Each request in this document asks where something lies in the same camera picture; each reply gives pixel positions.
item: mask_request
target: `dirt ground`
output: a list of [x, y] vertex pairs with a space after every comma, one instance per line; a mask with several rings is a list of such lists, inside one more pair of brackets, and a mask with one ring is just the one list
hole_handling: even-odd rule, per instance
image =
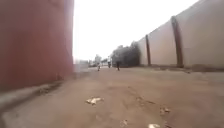
[[[93, 97], [103, 101], [85, 102]], [[224, 73], [92, 70], [2, 120], [5, 128], [224, 128]]]

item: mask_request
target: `person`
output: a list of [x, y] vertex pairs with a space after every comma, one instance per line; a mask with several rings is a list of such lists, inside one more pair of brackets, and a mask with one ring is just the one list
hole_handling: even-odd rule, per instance
[[120, 61], [116, 61], [117, 64], [117, 70], [120, 71]]
[[110, 68], [110, 66], [111, 66], [111, 59], [110, 59], [110, 56], [108, 56], [108, 58], [107, 58], [107, 63], [108, 63], [108, 68]]
[[100, 63], [97, 64], [97, 69], [100, 71]]

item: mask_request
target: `litter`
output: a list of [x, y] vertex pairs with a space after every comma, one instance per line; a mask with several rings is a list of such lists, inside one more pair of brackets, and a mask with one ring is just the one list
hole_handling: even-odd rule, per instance
[[160, 114], [161, 115], [164, 115], [165, 113], [169, 113], [169, 112], [170, 112], [170, 109], [168, 109], [166, 107], [160, 108]]
[[158, 124], [149, 124], [148, 128], [160, 128]]
[[127, 125], [128, 125], [128, 121], [127, 120], [123, 120], [123, 122], [121, 122], [121, 127], [122, 128], [124, 128]]
[[88, 100], [86, 100], [86, 102], [87, 102], [88, 104], [95, 105], [97, 101], [102, 101], [102, 100], [103, 100], [103, 99], [101, 99], [101, 98], [92, 98], [92, 99], [88, 99]]

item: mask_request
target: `tree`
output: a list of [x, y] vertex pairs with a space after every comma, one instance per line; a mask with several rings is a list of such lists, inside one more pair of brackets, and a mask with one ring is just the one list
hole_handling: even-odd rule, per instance
[[98, 54], [96, 54], [95, 63], [100, 63], [100, 61], [101, 61], [101, 57]]
[[132, 42], [129, 47], [123, 47], [122, 45], [118, 46], [112, 54], [113, 65], [115, 65], [117, 60], [121, 62], [121, 67], [138, 66], [140, 53], [137, 42]]

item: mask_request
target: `white object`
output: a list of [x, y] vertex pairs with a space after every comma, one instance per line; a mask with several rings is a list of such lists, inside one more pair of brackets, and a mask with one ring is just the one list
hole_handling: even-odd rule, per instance
[[148, 128], [160, 128], [158, 124], [149, 124]]
[[92, 98], [92, 99], [88, 99], [86, 100], [87, 103], [95, 105], [97, 101], [101, 101], [101, 98]]

